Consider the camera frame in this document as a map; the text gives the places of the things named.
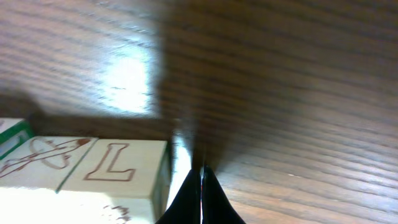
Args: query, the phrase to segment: airplane drawing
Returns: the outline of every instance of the airplane drawing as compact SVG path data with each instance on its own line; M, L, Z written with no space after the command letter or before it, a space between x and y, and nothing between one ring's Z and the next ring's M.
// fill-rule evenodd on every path
M74 139L71 141L54 144L45 138L35 138L29 144L30 155L18 159L8 159L0 163L0 178L13 172L22 170L33 162L41 162L53 169L64 169L69 166L69 152L89 143L91 139Z

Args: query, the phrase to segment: wood grain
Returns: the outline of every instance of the wood grain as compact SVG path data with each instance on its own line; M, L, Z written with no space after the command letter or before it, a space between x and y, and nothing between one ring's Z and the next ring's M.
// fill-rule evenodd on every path
M0 6L0 116L205 145L247 223L398 223L395 1Z

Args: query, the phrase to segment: wooden block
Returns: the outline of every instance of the wooden block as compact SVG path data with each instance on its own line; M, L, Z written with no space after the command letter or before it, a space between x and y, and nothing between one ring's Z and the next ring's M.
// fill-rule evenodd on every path
M0 161L0 187L54 192L95 141L96 138L34 137Z
M0 160L33 137L27 121L20 118L0 118Z
M86 212L76 211L79 219L90 223L154 223L164 213L169 192L166 145L165 141L98 140L59 195L73 198L67 209L80 206Z

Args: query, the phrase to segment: black plastic tip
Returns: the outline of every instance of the black plastic tip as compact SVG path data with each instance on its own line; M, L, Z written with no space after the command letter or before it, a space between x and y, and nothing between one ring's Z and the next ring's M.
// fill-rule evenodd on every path
M202 182L203 224L245 224L229 203L216 175L205 166Z
M200 174L191 170L173 203L156 224L200 224Z

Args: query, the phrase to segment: green block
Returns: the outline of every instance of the green block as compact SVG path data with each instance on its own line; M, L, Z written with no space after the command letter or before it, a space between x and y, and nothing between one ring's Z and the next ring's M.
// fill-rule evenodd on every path
M20 118L0 118L0 160L33 136L27 121Z

